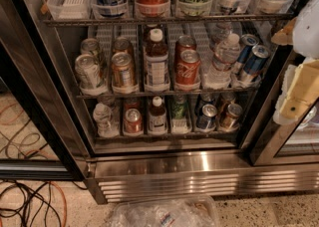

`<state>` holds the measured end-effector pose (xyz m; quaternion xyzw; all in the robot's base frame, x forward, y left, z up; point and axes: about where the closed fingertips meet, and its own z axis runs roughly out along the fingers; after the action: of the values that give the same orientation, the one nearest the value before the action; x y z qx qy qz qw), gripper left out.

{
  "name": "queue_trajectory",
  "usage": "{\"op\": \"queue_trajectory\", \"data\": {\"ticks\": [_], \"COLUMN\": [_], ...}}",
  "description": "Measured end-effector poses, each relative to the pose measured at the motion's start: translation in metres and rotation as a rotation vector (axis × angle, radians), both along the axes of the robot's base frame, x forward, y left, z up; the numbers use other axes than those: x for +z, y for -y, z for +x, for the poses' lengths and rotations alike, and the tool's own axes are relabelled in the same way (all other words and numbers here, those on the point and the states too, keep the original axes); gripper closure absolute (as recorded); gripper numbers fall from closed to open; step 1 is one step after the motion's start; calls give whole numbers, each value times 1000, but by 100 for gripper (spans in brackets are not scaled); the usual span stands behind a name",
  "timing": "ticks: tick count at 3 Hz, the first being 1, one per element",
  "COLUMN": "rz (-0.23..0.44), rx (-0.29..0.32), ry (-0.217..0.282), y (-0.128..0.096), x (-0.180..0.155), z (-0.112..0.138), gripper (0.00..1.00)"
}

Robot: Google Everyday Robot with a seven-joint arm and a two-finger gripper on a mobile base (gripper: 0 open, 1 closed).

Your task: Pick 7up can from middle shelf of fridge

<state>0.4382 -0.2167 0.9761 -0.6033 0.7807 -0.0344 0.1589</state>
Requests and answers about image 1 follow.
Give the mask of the white rounded gripper body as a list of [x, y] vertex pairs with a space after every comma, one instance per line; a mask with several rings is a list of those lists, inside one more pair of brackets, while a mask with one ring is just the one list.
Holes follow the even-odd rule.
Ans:
[[280, 125], [297, 122], [319, 98], [319, 60], [306, 58], [289, 65], [283, 80], [273, 120]]

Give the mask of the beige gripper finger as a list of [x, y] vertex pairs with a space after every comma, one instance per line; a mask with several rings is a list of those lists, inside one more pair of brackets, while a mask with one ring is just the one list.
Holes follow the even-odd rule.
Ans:
[[319, 61], [299, 65], [280, 108], [289, 119], [299, 119], [319, 98]]
[[292, 45], [292, 34], [295, 23], [296, 18], [290, 20], [282, 29], [280, 29], [272, 36], [271, 42], [280, 46]]

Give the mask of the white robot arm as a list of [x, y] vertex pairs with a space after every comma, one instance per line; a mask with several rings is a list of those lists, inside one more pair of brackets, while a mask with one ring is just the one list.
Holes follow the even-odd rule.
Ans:
[[288, 66], [273, 115], [277, 124], [292, 124], [319, 98], [319, 0], [310, 0], [271, 42], [291, 45], [296, 54], [305, 57], [302, 64]]

